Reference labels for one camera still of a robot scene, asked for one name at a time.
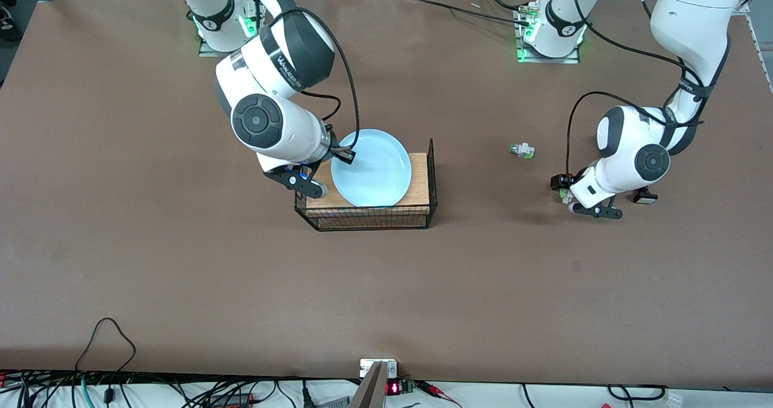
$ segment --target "green cable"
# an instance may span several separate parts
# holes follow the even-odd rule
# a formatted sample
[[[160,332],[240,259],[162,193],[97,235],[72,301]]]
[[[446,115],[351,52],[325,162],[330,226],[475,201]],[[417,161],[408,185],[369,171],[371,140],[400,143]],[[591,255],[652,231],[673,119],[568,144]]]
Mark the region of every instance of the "green cable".
[[[91,402],[91,396],[89,396],[89,392],[86,391],[86,375],[80,377],[80,388],[83,389],[83,397],[86,398],[86,403],[88,404],[89,408],[96,408],[96,406],[94,406],[94,402]]]

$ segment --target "robotic arm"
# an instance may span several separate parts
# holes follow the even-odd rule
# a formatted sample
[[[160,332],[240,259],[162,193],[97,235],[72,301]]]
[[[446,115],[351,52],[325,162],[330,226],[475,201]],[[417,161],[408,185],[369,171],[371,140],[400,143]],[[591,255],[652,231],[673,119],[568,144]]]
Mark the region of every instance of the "robotic arm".
[[[289,100],[330,76],[333,44],[315,18],[293,0],[260,0],[274,16],[257,37],[216,67],[216,93],[237,138],[253,150],[269,179],[314,199],[326,188],[313,179],[319,164],[351,163],[331,125]],[[304,174],[304,167],[311,174]]]
[[[240,48],[254,32],[248,21],[256,16],[252,0],[185,0],[199,34],[210,48],[229,53]]]
[[[607,111],[596,133],[601,158],[577,179],[566,177],[579,202],[569,205],[571,212],[619,218],[621,212],[609,213],[602,201],[662,179],[671,157],[690,145],[730,49],[727,25],[739,1],[658,0],[652,34],[695,75],[682,73],[673,99],[663,108],[616,106]]]
[[[598,0],[577,0],[582,14],[587,18]],[[530,34],[524,36],[524,42],[550,58],[569,55],[585,31],[574,0],[538,0],[534,5],[539,20],[534,23]]]

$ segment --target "light blue plate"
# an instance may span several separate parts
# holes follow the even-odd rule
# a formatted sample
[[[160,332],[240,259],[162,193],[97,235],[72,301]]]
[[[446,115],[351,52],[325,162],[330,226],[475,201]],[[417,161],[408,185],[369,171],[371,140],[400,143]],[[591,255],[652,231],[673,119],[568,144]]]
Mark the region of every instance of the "light blue plate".
[[[340,145],[352,141],[354,133]],[[333,183],[341,196],[358,207],[397,204],[411,185],[411,158],[403,144],[387,132],[362,129],[354,151],[351,165],[338,158],[331,161]]]

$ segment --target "brown table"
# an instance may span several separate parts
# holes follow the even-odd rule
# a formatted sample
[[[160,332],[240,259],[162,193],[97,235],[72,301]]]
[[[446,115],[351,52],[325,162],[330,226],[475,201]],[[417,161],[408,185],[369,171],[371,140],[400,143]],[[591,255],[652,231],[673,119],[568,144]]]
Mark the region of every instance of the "brown table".
[[[342,377],[395,357],[428,380],[773,385],[773,95],[746,20],[661,199],[613,222],[548,189],[569,110],[591,89],[660,104],[677,69],[590,34],[580,65],[518,64],[505,23],[298,1],[344,45],[364,127],[434,138],[433,226],[313,231],[231,133],[182,0],[39,4],[0,94],[0,368],[69,369],[112,316],[133,370]],[[637,1],[594,19],[662,51]],[[340,62],[315,90],[348,99]],[[579,109],[572,169],[613,105]],[[353,130],[348,101],[333,121]],[[508,153],[522,141],[533,160]],[[127,353],[104,329],[84,366]]]

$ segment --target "black wire basket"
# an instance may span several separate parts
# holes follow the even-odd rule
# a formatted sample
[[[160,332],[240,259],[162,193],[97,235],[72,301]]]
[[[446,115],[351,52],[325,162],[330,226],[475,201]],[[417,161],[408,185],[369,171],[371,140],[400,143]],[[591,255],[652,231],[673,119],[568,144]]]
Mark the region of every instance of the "black wire basket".
[[[318,232],[428,229],[437,209],[432,139],[430,139],[430,147],[427,152],[427,174],[427,192],[429,194],[427,204],[401,205],[398,203],[394,206],[309,207],[307,197],[296,191],[295,212],[301,218],[306,219],[306,222]],[[326,185],[330,188],[332,183],[326,183]]]

